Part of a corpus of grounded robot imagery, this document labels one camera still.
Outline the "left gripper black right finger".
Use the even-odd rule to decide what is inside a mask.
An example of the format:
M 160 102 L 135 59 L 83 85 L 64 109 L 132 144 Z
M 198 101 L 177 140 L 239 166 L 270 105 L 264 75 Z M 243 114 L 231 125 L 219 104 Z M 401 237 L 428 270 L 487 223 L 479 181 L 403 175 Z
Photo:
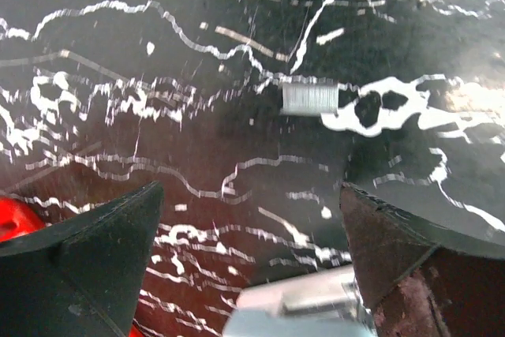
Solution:
M 413 215 L 352 183 L 340 210 L 380 336 L 502 336 L 504 247 Z

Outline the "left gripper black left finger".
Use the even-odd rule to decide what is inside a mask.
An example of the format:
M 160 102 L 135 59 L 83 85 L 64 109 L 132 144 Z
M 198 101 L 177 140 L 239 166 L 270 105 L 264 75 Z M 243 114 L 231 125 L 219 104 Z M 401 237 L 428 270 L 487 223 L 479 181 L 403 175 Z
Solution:
M 4 336 L 127 336 L 163 210 L 137 190 L 1 242 Z

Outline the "light blue small stapler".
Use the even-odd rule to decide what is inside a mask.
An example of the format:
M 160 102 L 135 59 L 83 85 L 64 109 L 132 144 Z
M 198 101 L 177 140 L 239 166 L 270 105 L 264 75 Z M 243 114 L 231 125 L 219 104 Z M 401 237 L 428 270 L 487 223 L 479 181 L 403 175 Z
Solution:
M 376 336 L 352 265 L 244 289 L 223 335 Z

